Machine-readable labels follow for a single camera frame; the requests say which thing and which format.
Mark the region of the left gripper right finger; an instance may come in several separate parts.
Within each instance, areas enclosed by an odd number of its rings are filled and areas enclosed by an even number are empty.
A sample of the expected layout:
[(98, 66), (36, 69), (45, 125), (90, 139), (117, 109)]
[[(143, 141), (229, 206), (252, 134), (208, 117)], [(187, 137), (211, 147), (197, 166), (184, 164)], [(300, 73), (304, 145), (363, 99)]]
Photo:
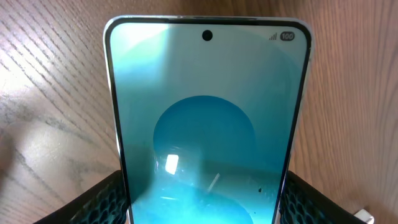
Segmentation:
[(291, 171), (286, 175), (279, 213), (280, 224), (364, 224)]

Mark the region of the blue screen Galaxy smartphone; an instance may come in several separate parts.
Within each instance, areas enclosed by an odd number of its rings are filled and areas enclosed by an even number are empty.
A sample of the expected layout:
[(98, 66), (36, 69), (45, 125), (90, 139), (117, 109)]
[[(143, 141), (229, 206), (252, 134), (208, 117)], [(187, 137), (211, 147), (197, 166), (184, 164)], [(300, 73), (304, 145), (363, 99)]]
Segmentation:
[(294, 18), (108, 21), (130, 223), (274, 223), (313, 53)]

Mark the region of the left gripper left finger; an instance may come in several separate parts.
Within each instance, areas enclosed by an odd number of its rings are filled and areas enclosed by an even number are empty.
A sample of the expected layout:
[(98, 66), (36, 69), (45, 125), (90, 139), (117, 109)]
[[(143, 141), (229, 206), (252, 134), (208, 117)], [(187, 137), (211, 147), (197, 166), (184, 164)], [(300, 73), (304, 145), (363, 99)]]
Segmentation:
[(117, 170), (35, 224), (123, 224), (127, 208), (123, 173)]

